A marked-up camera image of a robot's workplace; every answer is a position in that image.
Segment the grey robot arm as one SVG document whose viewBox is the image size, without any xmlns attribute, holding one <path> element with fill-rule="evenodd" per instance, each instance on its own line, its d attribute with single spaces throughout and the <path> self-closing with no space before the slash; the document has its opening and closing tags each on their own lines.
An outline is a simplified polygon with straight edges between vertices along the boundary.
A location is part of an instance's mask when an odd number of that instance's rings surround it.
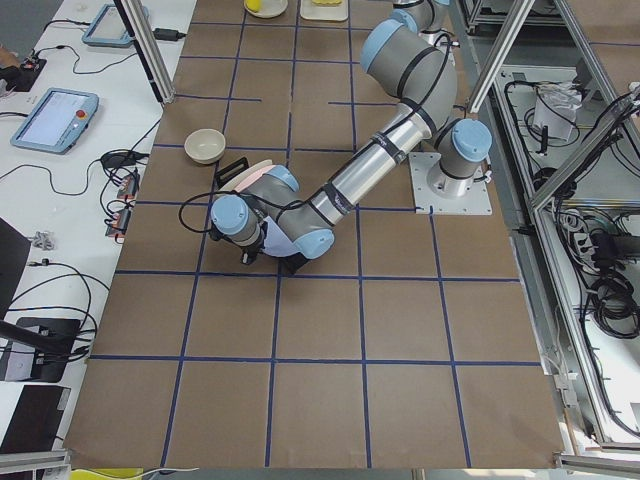
<svg viewBox="0 0 640 480">
<path fill-rule="evenodd" d="M 393 1 L 389 17 L 414 33 L 432 34 L 443 27 L 449 6 L 449 0 Z"/>
<path fill-rule="evenodd" d="M 209 236 L 240 248 L 243 264 L 266 254 L 299 268 L 324 255 L 334 244 L 334 226 L 422 141 L 440 155 L 435 174 L 444 182 L 434 186 L 437 194 L 450 196 L 455 184 L 473 182 L 492 135 L 479 120 L 450 118 L 457 76 L 447 53 L 387 19 L 367 37 L 361 66 L 398 99 L 396 114 L 313 195 L 300 199 L 295 176 L 269 162 L 216 192 Z"/>
</svg>

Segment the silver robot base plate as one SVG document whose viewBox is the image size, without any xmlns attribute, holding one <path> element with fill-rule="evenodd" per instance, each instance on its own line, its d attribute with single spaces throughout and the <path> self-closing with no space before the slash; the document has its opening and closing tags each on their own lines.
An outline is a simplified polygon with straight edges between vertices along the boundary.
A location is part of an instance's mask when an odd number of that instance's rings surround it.
<svg viewBox="0 0 640 480">
<path fill-rule="evenodd" d="M 441 169 L 441 155 L 410 153 L 409 169 L 415 210 L 418 214 L 487 216 L 492 207 L 484 181 L 476 177 L 458 180 Z"/>
</svg>

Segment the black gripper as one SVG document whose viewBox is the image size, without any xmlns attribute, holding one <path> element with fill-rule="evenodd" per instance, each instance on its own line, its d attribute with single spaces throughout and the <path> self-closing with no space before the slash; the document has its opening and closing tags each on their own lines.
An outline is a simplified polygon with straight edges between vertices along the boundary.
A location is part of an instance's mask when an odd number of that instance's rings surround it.
<svg viewBox="0 0 640 480">
<path fill-rule="evenodd" d="M 263 243 L 253 243 L 247 246 L 240 247 L 242 255 L 241 255 L 241 263 L 243 265 L 251 265 L 253 264 L 258 256 L 262 253 Z"/>
</svg>

